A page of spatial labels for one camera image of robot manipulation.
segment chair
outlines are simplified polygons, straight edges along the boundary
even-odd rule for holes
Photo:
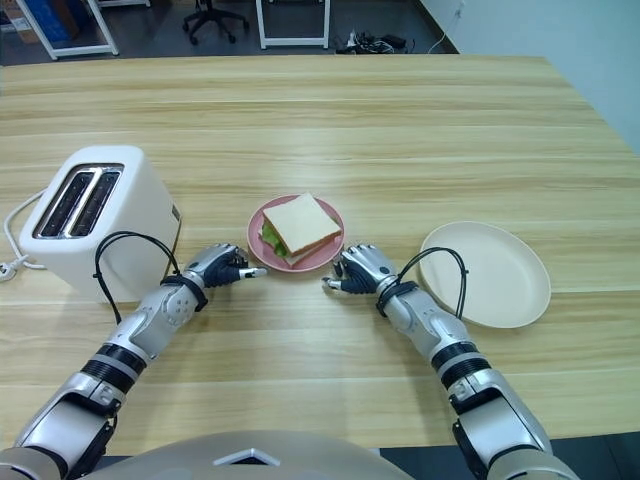
[[[185,17],[184,23],[182,24],[182,29],[189,33],[189,41],[191,41],[192,45],[198,44],[198,39],[194,37],[195,33],[200,30],[200,27],[207,22],[215,22],[218,25],[218,28],[227,34],[227,38],[230,43],[236,43],[236,37],[234,37],[227,26],[222,22],[225,18],[233,18],[235,20],[242,20],[242,26],[244,27],[244,31],[249,30],[249,22],[242,15],[238,15],[237,13],[228,12],[226,10],[219,10],[217,8],[213,8],[213,4],[211,0],[200,0],[200,3],[206,5],[207,9],[202,10],[198,0],[196,0],[196,9],[198,10],[195,13],[192,13],[188,17]],[[189,22],[192,20],[197,20],[196,23],[189,28]]]

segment toaster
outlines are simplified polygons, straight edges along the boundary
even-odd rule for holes
[[[110,233],[130,230],[173,249],[180,212],[164,183],[133,146],[92,146],[62,165],[20,233],[20,246],[84,296],[106,302],[94,278],[95,253]],[[165,254],[144,239],[128,237],[100,260],[116,302],[139,301],[159,284]]]

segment plug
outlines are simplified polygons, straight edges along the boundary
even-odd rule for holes
[[[16,269],[10,263],[0,263],[0,282],[8,282],[16,276]]]
[[[0,263],[0,283],[8,282],[13,277],[15,277],[18,269],[22,266],[27,258],[28,256],[25,255],[24,257],[16,258],[11,263]]]

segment beige plate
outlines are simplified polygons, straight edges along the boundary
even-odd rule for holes
[[[551,300],[549,274],[531,248],[506,230],[478,222],[443,225],[426,238],[422,250],[448,247],[464,261],[467,275],[465,320],[496,328],[535,322]],[[431,293],[455,310],[460,269],[447,252],[435,252],[419,264]]]

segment black cable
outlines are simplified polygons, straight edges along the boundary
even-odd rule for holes
[[[402,282],[402,278],[407,274],[407,272],[409,270],[411,270],[411,268],[413,268],[413,266],[416,263],[418,263],[420,260],[422,260],[426,256],[431,255],[432,253],[435,253],[435,252],[447,252],[447,253],[451,254],[451,256],[455,259],[455,261],[458,263],[458,266],[460,267],[460,294],[458,295],[458,304],[456,306],[455,316],[458,317],[460,320],[462,320],[462,313],[464,311],[464,303],[465,303],[465,300],[466,300],[466,297],[467,297],[467,274],[469,273],[469,271],[465,267],[464,261],[462,260],[462,257],[460,256],[460,254],[458,252],[456,252],[455,250],[452,250],[451,248],[431,247],[431,248],[427,248],[427,249],[422,250],[421,252],[419,252],[411,260],[409,260],[407,262],[407,264],[404,266],[404,268],[398,274],[398,278],[396,278],[396,280],[394,282],[389,284],[382,291],[382,293],[380,294],[380,297],[382,297],[389,288],[391,288],[391,287],[393,287],[395,285],[400,285],[400,283]]]
[[[131,232],[128,230],[120,230],[117,232],[113,232],[107,235],[106,237],[104,237],[102,241],[98,244],[98,248],[96,248],[96,253],[94,257],[96,273],[93,274],[93,278],[98,280],[98,284],[100,285],[100,288],[104,293],[104,296],[107,298],[109,305],[111,305],[113,314],[116,317],[116,325],[120,324],[120,322],[122,321],[122,317],[120,316],[120,311],[118,310],[116,302],[113,300],[113,296],[109,291],[109,287],[107,286],[107,283],[104,281],[102,270],[100,270],[100,258],[104,254],[105,250],[109,248],[112,244],[114,244],[118,240],[122,240],[123,238],[128,238],[128,237],[142,238],[150,243],[153,243],[156,247],[162,250],[164,254],[169,258],[169,261],[171,262],[171,265],[173,265],[173,268],[174,268],[174,272],[173,272],[174,275],[180,275],[180,268],[178,268],[178,262],[176,261],[176,257],[173,255],[173,252],[169,249],[169,247],[167,247],[164,243],[162,243],[157,238],[152,237],[150,235],[144,235],[138,232]]]

